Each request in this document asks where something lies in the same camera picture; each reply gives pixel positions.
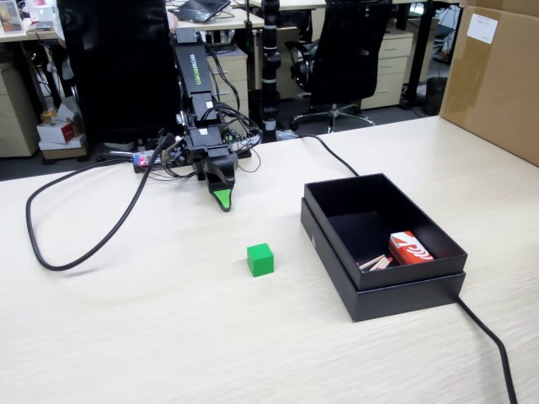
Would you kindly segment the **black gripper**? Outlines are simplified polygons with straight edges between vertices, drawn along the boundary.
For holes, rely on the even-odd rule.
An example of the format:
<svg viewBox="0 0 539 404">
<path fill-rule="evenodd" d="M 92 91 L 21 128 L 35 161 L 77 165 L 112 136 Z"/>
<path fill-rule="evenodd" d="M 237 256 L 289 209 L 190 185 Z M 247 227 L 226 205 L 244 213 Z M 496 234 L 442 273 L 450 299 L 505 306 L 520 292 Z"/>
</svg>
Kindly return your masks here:
<svg viewBox="0 0 539 404">
<path fill-rule="evenodd" d="M 232 208 L 238 157 L 229 150 L 217 126 L 190 128 L 184 138 L 187 162 L 199 179 L 205 179 L 211 196 L 223 212 Z"/>
</svg>

